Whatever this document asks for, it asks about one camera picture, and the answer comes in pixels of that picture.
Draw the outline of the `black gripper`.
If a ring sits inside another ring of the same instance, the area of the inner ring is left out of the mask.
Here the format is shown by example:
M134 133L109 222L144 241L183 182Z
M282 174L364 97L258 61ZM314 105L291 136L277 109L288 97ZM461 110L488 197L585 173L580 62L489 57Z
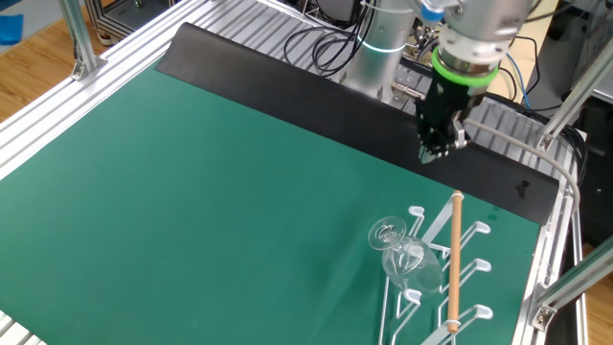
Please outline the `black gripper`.
M454 139L454 149L467 145L463 120L482 100L482 89L458 84L441 74L432 75L425 99L416 102L421 163L447 156L447 139Z

